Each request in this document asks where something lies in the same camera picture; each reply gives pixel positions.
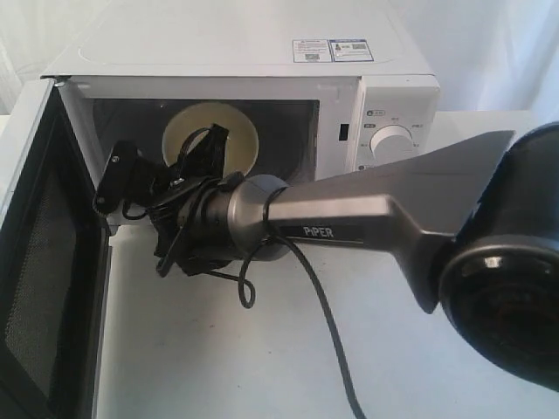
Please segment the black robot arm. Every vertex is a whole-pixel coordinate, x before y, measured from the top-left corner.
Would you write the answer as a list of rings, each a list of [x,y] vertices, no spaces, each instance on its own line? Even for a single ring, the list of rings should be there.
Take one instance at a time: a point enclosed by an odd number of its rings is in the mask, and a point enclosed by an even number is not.
[[[163,202],[157,272],[275,260],[289,243],[384,251],[421,309],[497,367],[558,387],[558,126],[477,135],[290,186],[273,175],[180,182]]]

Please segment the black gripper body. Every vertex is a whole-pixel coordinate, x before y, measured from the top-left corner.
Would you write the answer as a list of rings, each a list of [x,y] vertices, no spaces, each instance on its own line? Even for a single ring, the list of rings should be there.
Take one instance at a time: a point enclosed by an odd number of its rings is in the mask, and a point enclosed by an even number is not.
[[[188,276],[212,274],[236,258],[227,210],[231,193],[244,179],[239,172],[224,179],[194,178],[155,200],[150,222],[158,234],[155,255],[160,277],[173,266]]]

